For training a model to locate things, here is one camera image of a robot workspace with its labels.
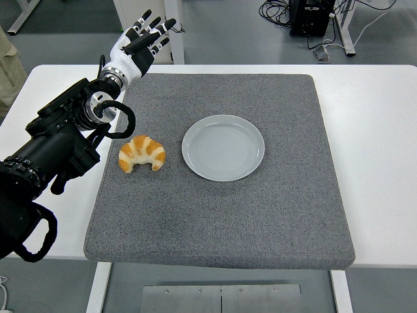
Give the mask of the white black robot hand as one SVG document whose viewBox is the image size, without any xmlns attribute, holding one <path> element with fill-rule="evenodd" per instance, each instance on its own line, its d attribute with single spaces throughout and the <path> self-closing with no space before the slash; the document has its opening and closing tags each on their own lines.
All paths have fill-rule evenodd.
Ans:
<svg viewBox="0 0 417 313">
<path fill-rule="evenodd" d="M 147 23 L 151 14 L 152 10 L 148 9 L 122 33 L 111 49 L 110 62 L 100 73 L 120 80 L 122 88 L 147 73 L 156 54 L 169 42 L 167 33 L 177 22 L 174 18 L 163 22 L 157 17 Z"/>
</svg>

